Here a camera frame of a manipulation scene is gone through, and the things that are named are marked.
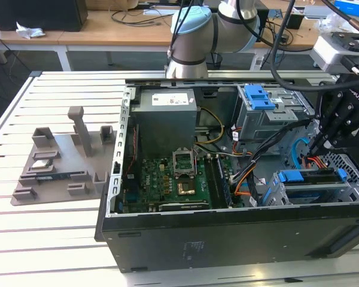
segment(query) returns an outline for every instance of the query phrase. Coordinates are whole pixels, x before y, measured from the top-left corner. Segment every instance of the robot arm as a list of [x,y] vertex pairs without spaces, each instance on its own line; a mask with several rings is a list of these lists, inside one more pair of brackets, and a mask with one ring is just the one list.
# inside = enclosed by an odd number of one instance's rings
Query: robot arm
[[[311,57],[322,70],[341,74],[339,83],[358,80],[359,34],[321,35]],[[311,156],[359,148],[359,86],[319,93],[316,112],[319,127],[310,146]]]
[[[247,24],[257,30],[259,19],[254,7],[255,0],[240,0],[242,15]],[[181,21],[190,9],[185,22],[178,31],[169,55],[167,78],[207,78],[206,55],[212,52],[237,52],[251,48],[256,37],[242,24],[236,9],[236,0],[225,0],[218,13],[207,7],[192,6],[173,16],[172,33],[179,17]]]

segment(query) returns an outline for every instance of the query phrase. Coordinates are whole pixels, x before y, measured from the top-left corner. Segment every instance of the slotted metal workbench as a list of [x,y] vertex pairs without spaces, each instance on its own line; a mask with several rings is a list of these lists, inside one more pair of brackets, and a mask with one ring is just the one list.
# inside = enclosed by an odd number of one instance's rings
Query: slotted metal workbench
[[[312,83],[328,78],[317,71],[281,75]],[[121,274],[106,243],[93,239],[99,200],[10,205],[36,127],[48,126],[55,134],[73,132],[66,115],[70,106],[80,105],[89,130],[103,124],[116,129],[125,79],[163,76],[162,72],[45,72],[26,81],[0,119],[0,286],[290,286],[284,281],[287,277],[303,280],[295,283],[298,287],[359,286],[359,245],[337,259]],[[213,76],[271,78],[266,71]],[[242,239],[237,244],[248,243]]]

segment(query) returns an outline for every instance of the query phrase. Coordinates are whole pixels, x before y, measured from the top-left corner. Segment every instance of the wooden desk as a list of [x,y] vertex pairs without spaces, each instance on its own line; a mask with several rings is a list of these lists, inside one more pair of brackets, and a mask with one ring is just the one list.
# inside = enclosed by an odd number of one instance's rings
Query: wooden desk
[[62,36],[63,31],[47,31],[46,36],[39,38],[32,38],[30,40],[24,39],[14,31],[0,31],[0,39],[6,44],[24,44],[26,42],[41,45],[58,45],[59,38]]
[[[277,8],[285,11],[288,2],[283,0],[262,0],[270,8]],[[308,5],[308,1],[297,0],[297,5]],[[127,16],[124,21],[135,22],[146,20],[156,16]],[[167,24],[171,24],[171,17],[165,18]],[[116,23],[111,20],[107,11],[89,11],[86,24],[80,32],[47,31],[47,36],[41,38],[24,39],[15,32],[0,32],[0,37],[13,50],[41,50],[55,51],[60,59],[64,71],[71,71],[69,62],[69,51],[105,51],[107,52],[108,63],[112,63],[112,51],[161,51],[166,52],[171,40],[169,25],[163,19],[156,20],[161,23],[152,27],[131,27]],[[314,28],[315,20],[303,19],[299,30],[291,30],[294,34],[294,41],[291,48],[312,47],[317,38],[318,31]],[[264,37],[272,41],[269,30],[265,30]],[[0,43],[0,50],[6,48]],[[269,47],[262,43],[256,43],[252,49],[245,53],[254,54],[251,70],[258,70],[264,56],[268,53]]]
[[[122,19],[123,13],[116,15]],[[137,22],[157,16],[127,16],[125,22]],[[171,16],[165,18],[170,25]],[[80,32],[64,32],[59,38],[61,45],[137,45],[137,46],[168,46],[171,32],[162,19],[155,20],[160,26],[131,27],[113,21],[108,11],[89,11],[88,19]]]

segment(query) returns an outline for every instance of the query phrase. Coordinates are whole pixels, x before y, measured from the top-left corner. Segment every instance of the gray carpet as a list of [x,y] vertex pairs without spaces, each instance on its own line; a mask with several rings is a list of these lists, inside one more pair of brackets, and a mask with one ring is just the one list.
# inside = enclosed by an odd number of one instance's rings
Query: gray carpet
[[[250,68],[251,54],[223,54],[221,69],[247,70]],[[33,71],[61,71],[59,58],[55,52],[21,51],[20,59]],[[154,70],[162,71],[166,64],[166,53],[137,53],[115,52],[112,54],[114,64],[107,65],[104,52],[70,52],[69,57],[76,71],[133,71]],[[9,54],[8,63],[0,65],[0,116],[10,101],[15,97],[21,85],[27,79],[29,72],[19,61],[15,61],[9,78],[10,66],[14,56]],[[313,61],[308,55],[286,55],[279,65],[283,70],[314,69]]]

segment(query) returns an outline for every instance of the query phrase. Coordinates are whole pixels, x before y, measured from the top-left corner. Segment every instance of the table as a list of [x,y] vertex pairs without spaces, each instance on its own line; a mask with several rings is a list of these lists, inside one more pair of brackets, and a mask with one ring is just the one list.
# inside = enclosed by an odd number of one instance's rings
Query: table
[[[285,11],[288,2],[282,0],[263,0],[268,8],[277,8]],[[307,5],[298,0],[298,4]],[[125,21],[138,21],[155,16],[135,16],[125,18]],[[112,64],[110,52],[139,51],[139,52],[166,52],[171,40],[169,27],[163,20],[160,26],[136,28],[121,25],[111,20],[107,11],[89,11],[88,20],[80,32],[47,31],[46,36],[30,40],[19,37],[15,32],[1,32],[0,38],[12,50],[54,51],[59,56],[63,71],[71,71],[69,51],[105,51],[108,64]],[[318,31],[313,27],[315,20],[304,19],[299,30],[293,30],[294,41],[292,48],[309,48],[315,44]],[[270,32],[266,29],[264,37],[272,41]],[[6,48],[0,43],[0,50]],[[264,43],[256,43],[245,53],[252,53],[254,57],[251,70],[259,70],[269,47]]]
[[[280,71],[312,84],[332,79],[320,71]],[[30,77],[0,119],[0,287],[17,286],[359,286],[359,245],[337,259],[279,262],[121,274],[106,243],[93,239],[99,200],[12,206],[10,197],[32,148],[36,127],[73,132],[67,112],[83,105],[89,130],[113,125],[120,116],[126,79],[161,79],[163,72],[43,72]],[[269,71],[214,71],[211,77],[272,79]]]

